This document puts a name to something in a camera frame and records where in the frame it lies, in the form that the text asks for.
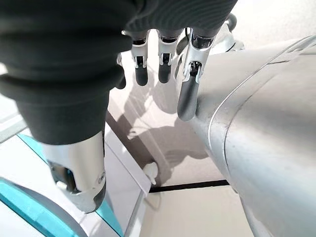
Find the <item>blue transparent edge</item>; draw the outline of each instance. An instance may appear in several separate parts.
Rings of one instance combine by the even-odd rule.
[[[58,216],[3,179],[0,179],[0,200],[44,236],[78,237]]]
[[[28,147],[30,147],[46,164],[41,145],[32,137],[18,134],[17,135]],[[115,214],[109,207],[108,203],[103,200],[101,206],[96,210],[96,213],[120,236],[123,237],[122,228],[115,217]]]

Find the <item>robotic finger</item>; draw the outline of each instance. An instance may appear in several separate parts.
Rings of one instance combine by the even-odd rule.
[[[182,32],[164,31],[158,32],[158,57],[159,57],[159,71],[158,78],[161,83],[167,83],[170,80],[172,58],[177,48],[178,38]]]
[[[189,121],[196,113],[199,81],[215,36],[199,34],[199,29],[191,29],[178,102],[178,116],[183,121]]]

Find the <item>dark gray rubber sleeve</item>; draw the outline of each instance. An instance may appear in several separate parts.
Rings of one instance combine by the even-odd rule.
[[[188,81],[182,83],[178,102],[178,117],[184,122],[188,122],[196,114],[198,86],[195,76],[190,76]]]
[[[137,84],[144,86],[148,82],[148,73],[147,73],[147,67],[143,68],[142,66],[139,66],[138,68],[135,68],[135,76]]]
[[[122,90],[125,87],[126,87],[126,78],[124,76],[122,80],[119,82],[119,84],[116,85],[116,88]]]
[[[170,80],[171,66],[168,64],[159,65],[158,78],[161,83],[167,83]]]

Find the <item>black line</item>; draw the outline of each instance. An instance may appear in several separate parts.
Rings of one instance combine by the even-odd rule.
[[[201,183],[172,185],[172,186],[165,186],[165,187],[152,187],[149,190],[149,192],[158,193],[158,192],[166,192],[166,191],[181,190],[181,189],[218,187],[218,186],[225,186],[225,185],[229,185],[227,180],[217,180],[217,181],[209,181],[209,182],[201,182]]]

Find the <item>silver metal casing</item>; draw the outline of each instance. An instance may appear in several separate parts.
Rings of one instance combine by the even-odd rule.
[[[102,203],[106,177],[103,156],[102,132],[93,137],[69,145],[43,144],[43,152],[47,161],[60,165],[73,174],[79,192],[67,190],[67,183],[55,179],[57,187],[85,213],[95,211]],[[50,165],[54,176],[54,166]]]
[[[316,236],[315,45],[212,55],[205,66],[190,123],[252,227],[265,228],[256,237]]]

